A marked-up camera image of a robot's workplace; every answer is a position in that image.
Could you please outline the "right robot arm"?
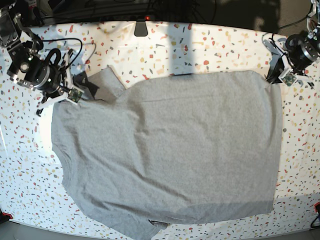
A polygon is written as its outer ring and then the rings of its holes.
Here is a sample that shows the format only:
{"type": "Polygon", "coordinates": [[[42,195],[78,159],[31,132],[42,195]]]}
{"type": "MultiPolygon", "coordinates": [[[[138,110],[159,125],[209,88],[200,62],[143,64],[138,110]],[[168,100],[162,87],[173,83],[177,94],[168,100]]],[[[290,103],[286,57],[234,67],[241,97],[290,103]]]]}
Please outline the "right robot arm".
{"type": "Polygon", "coordinates": [[[37,104],[36,115],[44,108],[61,101],[78,104],[80,99],[93,99],[97,86],[87,78],[73,78],[71,66],[78,58],[70,49],[62,54],[52,48],[44,59],[39,51],[45,40],[23,26],[22,15],[17,12],[15,2],[9,1],[0,6],[0,47],[7,50],[11,64],[7,75],[15,84],[30,90],[39,90],[42,100],[37,104]]]}

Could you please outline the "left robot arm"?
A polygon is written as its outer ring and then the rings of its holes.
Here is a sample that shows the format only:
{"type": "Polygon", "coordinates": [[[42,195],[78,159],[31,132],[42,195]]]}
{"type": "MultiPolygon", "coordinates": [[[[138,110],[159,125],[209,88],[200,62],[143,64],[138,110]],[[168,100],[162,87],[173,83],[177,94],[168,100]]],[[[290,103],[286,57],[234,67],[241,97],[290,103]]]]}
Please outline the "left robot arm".
{"type": "Polygon", "coordinates": [[[278,55],[277,62],[266,77],[266,81],[272,85],[290,87],[295,83],[301,86],[306,83],[311,89],[315,87],[306,69],[320,59],[320,2],[312,0],[310,3],[310,10],[304,18],[280,27],[288,28],[306,20],[306,33],[292,34],[283,43],[274,39],[275,33],[268,39],[278,55]]]}

